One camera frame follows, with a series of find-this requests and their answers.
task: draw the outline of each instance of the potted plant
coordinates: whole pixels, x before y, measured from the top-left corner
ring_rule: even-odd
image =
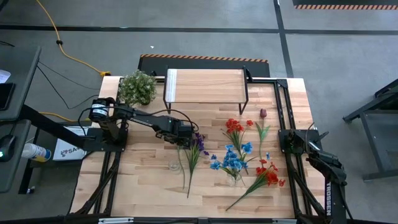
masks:
[[[137,70],[123,78],[119,89],[120,99],[128,105],[148,105],[155,99],[156,79]]]

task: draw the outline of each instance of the yellow cable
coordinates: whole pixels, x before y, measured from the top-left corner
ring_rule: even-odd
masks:
[[[57,40],[61,41],[60,34],[58,33],[57,27],[55,26],[54,21],[52,20],[50,14],[47,12],[47,10],[44,8],[44,6],[42,5],[42,3],[40,3],[39,0],[36,0],[36,1],[37,1],[37,3],[41,6],[41,8],[44,10],[44,12],[46,13],[47,17],[50,19],[51,24],[52,24],[52,26],[53,26],[54,29],[55,29],[55,33],[57,34]],[[111,72],[99,71],[99,70],[96,69],[94,66],[92,66],[92,65],[90,65],[90,64],[88,64],[88,63],[86,63],[86,62],[84,62],[84,61],[82,61],[82,60],[79,60],[79,59],[77,59],[77,58],[74,58],[74,57],[72,57],[72,56],[67,55],[67,54],[63,51],[62,45],[61,45],[61,44],[58,44],[58,46],[60,47],[61,52],[62,52],[66,57],[68,57],[69,59],[72,59],[72,60],[74,60],[74,61],[76,61],[76,62],[80,62],[80,63],[82,63],[83,65],[86,65],[86,66],[92,68],[93,70],[95,70],[96,72],[98,72],[102,77],[104,77],[105,75],[110,75],[110,74],[111,74]]]
[[[69,122],[77,122],[77,121],[68,119],[68,118],[66,118],[66,117],[64,117],[64,116],[61,116],[61,115],[59,115],[59,114],[56,114],[56,113],[50,113],[50,112],[39,112],[39,113],[42,114],[42,115],[56,116],[56,117],[58,117],[58,118],[61,118],[61,119],[65,120],[65,121],[69,121]]]

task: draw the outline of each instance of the concrete floor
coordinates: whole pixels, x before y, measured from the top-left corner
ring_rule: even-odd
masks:
[[[42,3],[60,26],[278,28],[272,0],[42,0]],[[281,0],[280,4],[286,29],[398,29],[396,11],[300,11],[293,8],[291,0]],[[0,24],[50,23],[34,0],[13,0],[0,12]],[[265,58],[270,63],[271,77],[286,77],[279,34],[61,32],[60,35],[68,53],[115,75],[133,72],[140,54],[158,53]],[[98,74],[67,60],[55,39],[55,33],[50,31],[0,30],[0,40],[17,46],[40,45],[43,63],[84,85],[98,88],[101,84]],[[323,147],[345,165],[347,203],[356,219],[392,223],[398,220],[398,192],[394,189],[398,178],[362,181],[363,174],[377,171],[376,163],[362,124],[359,121],[345,124],[341,119],[398,78],[397,41],[396,35],[287,35],[294,77],[305,79],[315,125],[320,131],[330,132],[323,140]],[[69,84],[46,68],[44,71],[70,106],[98,92]],[[67,110],[37,72],[27,104],[39,111],[74,119],[90,102]],[[66,214],[78,170],[79,167],[38,170],[32,184],[39,190],[26,196],[16,195],[23,173],[20,167],[14,188],[0,195],[0,201],[11,204],[0,205],[0,220]]]

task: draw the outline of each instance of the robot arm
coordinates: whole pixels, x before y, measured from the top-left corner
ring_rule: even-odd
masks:
[[[109,116],[108,112],[111,109],[114,110],[113,115]],[[178,146],[188,147],[193,134],[192,123],[187,125],[171,116],[154,116],[124,103],[116,103],[112,98],[93,100],[89,119],[99,124],[103,131],[103,139],[108,143],[118,143],[127,138],[127,129],[119,128],[116,125],[117,120],[121,120],[122,126],[126,121],[133,121],[151,127],[157,138],[163,138],[164,141]]]

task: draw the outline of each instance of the clear glass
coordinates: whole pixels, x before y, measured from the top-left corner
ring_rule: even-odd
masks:
[[[178,160],[172,160],[169,162],[169,170],[171,170],[174,174],[181,173],[181,166]]]
[[[241,181],[241,176],[238,175],[235,179],[235,177],[233,177],[231,174],[227,174],[228,176],[228,185],[230,187],[236,187],[236,185],[238,184],[239,181]]]

